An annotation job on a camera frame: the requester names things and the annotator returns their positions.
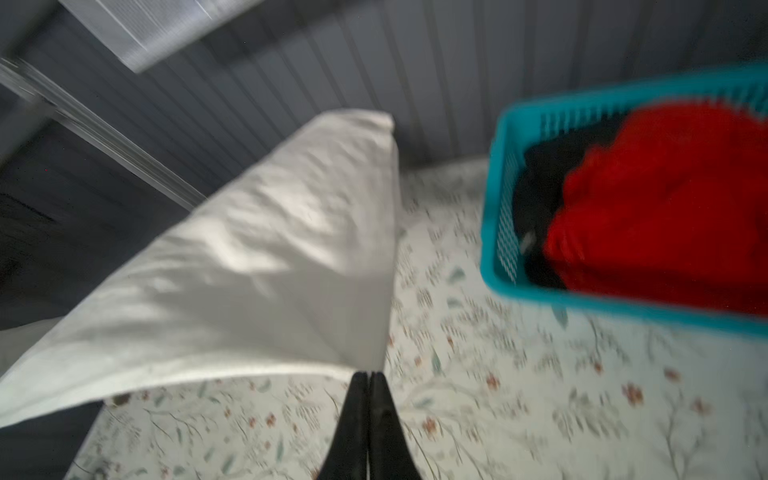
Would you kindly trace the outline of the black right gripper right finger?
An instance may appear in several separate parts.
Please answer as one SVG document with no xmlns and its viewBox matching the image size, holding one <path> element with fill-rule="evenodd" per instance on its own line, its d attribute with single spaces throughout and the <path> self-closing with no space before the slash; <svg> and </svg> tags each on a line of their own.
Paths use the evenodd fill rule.
<svg viewBox="0 0 768 480">
<path fill-rule="evenodd" d="M 372 480 L 421 480 L 381 372 L 373 373 L 370 380 L 368 457 Z"/>
</svg>

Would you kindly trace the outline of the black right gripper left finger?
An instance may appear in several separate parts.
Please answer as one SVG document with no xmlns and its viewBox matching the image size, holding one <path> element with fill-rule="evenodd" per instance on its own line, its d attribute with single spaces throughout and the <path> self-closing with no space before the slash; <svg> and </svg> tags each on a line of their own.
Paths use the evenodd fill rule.
<svg viewBox="0 0 768 480">
<path fill-rule="evenodd" d="M 366 480 L 369 427 L 369 379 L 356 372 L 340 412 L 318 480 Z"/>
</svg>

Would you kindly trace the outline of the white t-shirt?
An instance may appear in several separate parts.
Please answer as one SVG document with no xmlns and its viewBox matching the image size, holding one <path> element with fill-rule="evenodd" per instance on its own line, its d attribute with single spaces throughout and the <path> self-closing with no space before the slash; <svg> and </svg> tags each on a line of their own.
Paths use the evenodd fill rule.
<svg viewBox="0 0 768 480">
<path fill-rule="evenodd" d="M 147 388 L 385 363 L 401 206 L 395 122 L 314 117 L 66 316 L 1 336 L 1 423 Z"/>
</svg>

